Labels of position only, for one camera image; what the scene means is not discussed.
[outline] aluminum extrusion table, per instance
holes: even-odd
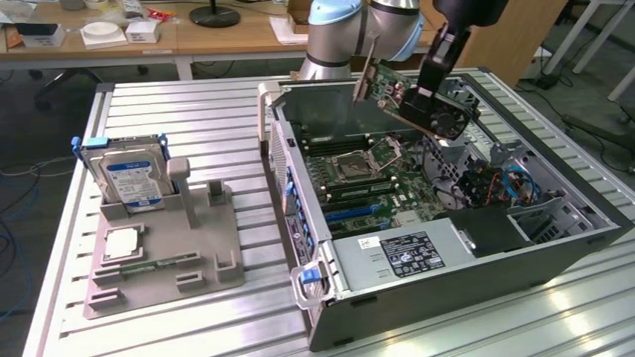
[[[492,74],[468,72],[605,198],[635,219],[635,194]],[[190,185],[233,191],[244,286],[94,320],[82,299],[98,189],[77,163],[25,356],[619,356],[635,351],[635,237],[592,254],[545,285],[309,353],[262,176],[256,86],[282,77],[117,84],[94,96],[85,138],[165,132],[189,157]],[[501,141],[516,136],[483,111]]]

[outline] hard drive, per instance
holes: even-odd
[[[176,192],[164,135],[90,138],[81,147],[78,142],[73,138],[73,153],[94,177],[104,203],[121,202],[130,213],[162,208],[162,197]]]

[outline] white box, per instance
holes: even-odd
[[[154,21],[132,22],[125,29],[129,43],[157,43],[160,37],[158,25]]]
[[[536,80],[540,78],[540,69],[547,67],[547,62],[552,58],[552,53],[544,48],[539,47],[533,54],[532,62],[528,64],[527,70],[523,73],[521,80]]]
[[[93,22],[78,31],[86,50],[128,45],[121,28],[109,22]]]
[[[61,42],[64,41],[64,37],[66,36],[66,31],[64,31],[64,28],[61,27],[60,24],[54,24],[57,26],[57,29],[54,30],[53,33],[49,31],[44,31],[42,34],[29,34],[29,35],[20,35],[21,36],[21,41],[24,42],[25,47],[60,47]]]

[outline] floor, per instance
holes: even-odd
[[[557,48],[569,29],[571,24],[555,27],[545,40],[545,46]],[[569,56],[575,53],[577,46],[592,36],[591,32],[583,32],[569,50]],[[635,54],[608,42],[601,49],[601,53],[597,53],[583,74],[573,75],[568,70],[564,71],[573,82],[572,88],[557,85],[540,93],[559,112],[576,115],[591,123],[601,125],[615,132],[621,132],[624,124],[617,122],[621,110],[617,104],[605,99],[605,96],[635,65]],[[197,66],[194,78],[218,76],[228,68],[229,72],[225,77],[286,74],[289,70],[296,70],[300,67],[300,63],[301,59],[244,61],[236,62],[230,68],[229,62],[218,62],[213,65],[208,63],[206,66]],[[149,73],[145,76],[138,75],[133,66],[97,68],[94,71],[106,82],[114,83],[177,79],[176,69],[172,65],[150,65]],[[44,71],[44,79],[36,81],[30,79],[25,71],[16,71],[10,81],[0,85],[0,97],[2,98],[0,106],[0,167],[17,163],[36,163],[54,157],[68,156],[70,137],[82,134],[94,91],[94,85],[86,78],[73,78],[60,90],[50,93],[48,99],[52,110],[49,112],[38,112],[33,108],[30,97],[45,80],[50,80],[58,73],[58,71]],[[6,77],[6,72],[0,73],[1,77]],[[528,83],[520,83],[520,85],[532,89]],[[523,97],[549,120],[559,123],[559,115],[535,93],[523,93]],[[632,86],[621,95],[620,100],[625,105],[635,106],[635,88]],[[583,132],[572,132],[571,137],[592,155],[599,157],[599,145],[589,135]],[[605,160],[612,165],[627,167],[629,155],[623,149],[607,144]],[[68,170],[70,166],[72,161],[61,161],[46,166],[42,173],[57,173]],[[623,173],[616,173],[616,175],[628,186],[635,187],[635,177]],[[0,321],[0,356],[12,357],[21,354],[69,179],[69,175],[42,178],[37,184],[38,200],[32,209],[25,215],[8,222],[12,233],[24,247],[25,260],[33,276],[33,289],[25,304],[20,307],[18,314]],[[14,185],[29,185],[32,182],[29,180],[33,180],[32,176],[21,176],[10,180],[1,178],[0,207],[5,207],[24,192],[24,188],[17,189]],[[4,255],[0,258],[1,272],[6,261]],[[25,291],[25,270],[20,262],[16,261],[9,273],[0,279],[0,316],[21,299]]]

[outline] wooden desk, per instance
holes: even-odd
[[[188,18],[189,11],[204,4],[169,3],[145,4],[157,10],[176,11],[180,23],[160,24],[157,44],[133,44],[98,50],[86,50],[78,29],[86,19],[98,15],[97,10],[65,11],[57,3],[40,3],[37,15],[50,23],[60,23],[66,29],[64,44],[60,48],[9,48],[0,46],[0,70],[98,67],[105,65],[141,65],[173,63],[181,80],[192,79],[189,65],[200,61],[262,60],[304,57],[306,45],[281,45],[269,26],[269,14],[284,15],[281,5],[240,4],[234,7],[241,21],[230,28],[204,28]],[[419,42],[419,52],[429,46],[436,33],[433,21],[425,21],[424,33]],[[0,32],[0,42],[5,37]]]

